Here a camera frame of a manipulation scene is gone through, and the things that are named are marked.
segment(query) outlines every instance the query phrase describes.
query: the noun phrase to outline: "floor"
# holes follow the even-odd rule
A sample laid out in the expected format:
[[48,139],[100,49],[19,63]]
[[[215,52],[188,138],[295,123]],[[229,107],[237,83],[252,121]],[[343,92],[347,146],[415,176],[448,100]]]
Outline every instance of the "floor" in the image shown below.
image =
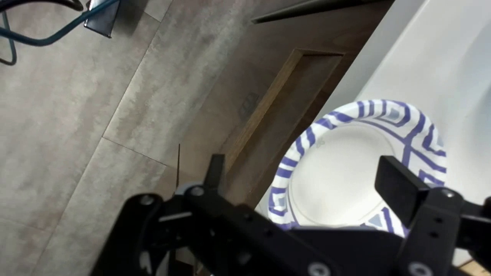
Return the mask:
[[[19,44],[19,64],[0,66],[0,276],[88,274],[126,198],[171,196],[177,146],[249,20],[278,5],[128,1],[112,40],[79,28],[50,47]],[[76,15],[10,12],[33,37]]]

